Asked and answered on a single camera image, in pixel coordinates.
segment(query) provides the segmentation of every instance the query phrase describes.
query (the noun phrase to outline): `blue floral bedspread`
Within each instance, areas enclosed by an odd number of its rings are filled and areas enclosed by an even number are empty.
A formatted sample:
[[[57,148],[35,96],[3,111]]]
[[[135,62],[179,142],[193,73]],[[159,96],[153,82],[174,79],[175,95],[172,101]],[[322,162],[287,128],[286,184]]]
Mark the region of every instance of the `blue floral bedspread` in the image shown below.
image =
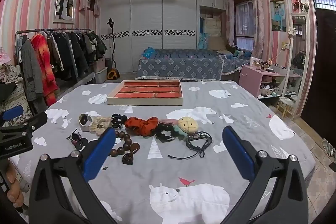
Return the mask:
[[[247,63],[249,60],[204,49],[155,50],[150,58],[139,60],[136,79],[220,81],[221,75],[234,73]]]

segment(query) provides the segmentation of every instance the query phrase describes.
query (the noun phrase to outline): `wardrobe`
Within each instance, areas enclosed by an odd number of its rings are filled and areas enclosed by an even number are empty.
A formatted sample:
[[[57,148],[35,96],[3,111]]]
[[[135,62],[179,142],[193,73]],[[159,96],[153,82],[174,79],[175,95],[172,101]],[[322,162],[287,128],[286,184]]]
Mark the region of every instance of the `wardrobe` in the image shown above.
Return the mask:
[[[187,48],[197,46],[197,0],[102,0],[100,34],[113,52],[120,73],[137,71],[141,54],[148,47]]]

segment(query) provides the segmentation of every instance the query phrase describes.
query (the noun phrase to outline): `black and white decorative border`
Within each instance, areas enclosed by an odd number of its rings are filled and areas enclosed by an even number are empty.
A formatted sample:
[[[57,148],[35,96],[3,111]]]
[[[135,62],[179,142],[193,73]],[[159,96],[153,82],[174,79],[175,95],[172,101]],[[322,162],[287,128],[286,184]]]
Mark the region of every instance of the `black and white decorative border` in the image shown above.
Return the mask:
[[[133,37],[143,37],[145,35],[162,35],[162,30],[138,30],[132,31]]]
[[[115,32],[114,33],[114,38],[121,38],[121,37],[129,37],[129,31],[125,31],[125,32]],[[112,38],[112,33],[108,33],[108,34],[102,34],[100,36],[101,40],[107,40],[107,39],[111,39]]]
[[[193,30],[165,30],[165,35],[190,35],[195,36],[195,31]]]

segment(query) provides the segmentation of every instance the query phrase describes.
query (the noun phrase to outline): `clothes rack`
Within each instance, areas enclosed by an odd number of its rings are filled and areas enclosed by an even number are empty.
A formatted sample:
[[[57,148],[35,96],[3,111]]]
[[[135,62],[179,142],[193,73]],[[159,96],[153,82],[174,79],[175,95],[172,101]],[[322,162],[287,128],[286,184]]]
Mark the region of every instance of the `clothes rack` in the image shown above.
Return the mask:
[[[34,29],[34,30],[25,30],[25,31],[17,31],[15,33],[15,52],[16,58],[19,57],[19,50],[17,48],[17,35],[23,33],[31,33],[31,32],[49,32],[49,31],[91,31],[88,28],[51,28],[51,29]]]

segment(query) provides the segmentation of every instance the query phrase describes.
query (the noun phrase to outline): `framed picture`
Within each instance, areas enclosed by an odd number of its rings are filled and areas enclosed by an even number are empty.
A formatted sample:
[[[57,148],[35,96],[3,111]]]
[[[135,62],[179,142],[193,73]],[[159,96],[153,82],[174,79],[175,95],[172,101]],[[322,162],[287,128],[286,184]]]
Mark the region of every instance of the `framed picture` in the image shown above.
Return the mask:
[[[272,31],[287,32],[285,0],[269,0],[271,5]]]
[[[53,22],[74,24],[76,1],[77,0],[56,0]]]

